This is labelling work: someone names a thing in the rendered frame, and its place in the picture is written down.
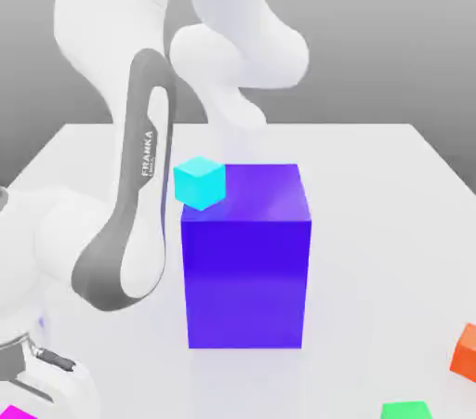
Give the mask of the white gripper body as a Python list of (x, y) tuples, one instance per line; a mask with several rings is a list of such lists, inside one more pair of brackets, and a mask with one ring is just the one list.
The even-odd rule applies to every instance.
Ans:
[(10, 405), (36, 419), (101, 419), (99, 392), (79, 362), (66, 372), (29, 358), (17, 379), (0, 381), (0, 413)]

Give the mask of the small green cube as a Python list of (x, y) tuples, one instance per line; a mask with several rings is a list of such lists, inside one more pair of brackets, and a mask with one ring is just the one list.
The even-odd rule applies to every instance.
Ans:
[(379, 419), (433, 419), (425, 401), (384, 403)]

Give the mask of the large blue box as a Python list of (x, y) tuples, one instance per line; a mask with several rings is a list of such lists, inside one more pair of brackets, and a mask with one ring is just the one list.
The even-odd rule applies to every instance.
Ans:
[(296, 164), (229, 164), (226, 197), (182, 209), (191, 348), (301, 348), (311, 212)]

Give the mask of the small magenta cube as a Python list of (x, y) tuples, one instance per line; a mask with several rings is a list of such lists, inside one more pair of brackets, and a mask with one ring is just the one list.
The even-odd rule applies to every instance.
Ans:
[(37, 417), (14, 405), (9, 405), (0, 413), (0, 419), (37, 419)]

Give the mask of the small orange cube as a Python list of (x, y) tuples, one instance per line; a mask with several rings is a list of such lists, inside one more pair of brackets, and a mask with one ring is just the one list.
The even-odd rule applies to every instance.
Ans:
[(467, 323), (457, 340), (450, 371), (476, 383), (476, 324)]

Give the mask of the small cyan cube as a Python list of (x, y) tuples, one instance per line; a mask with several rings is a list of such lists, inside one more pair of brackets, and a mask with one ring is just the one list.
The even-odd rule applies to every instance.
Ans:
[(173, 168), (175, 199), (203, 211), (226, 197), (226, 166), (202, 156)]

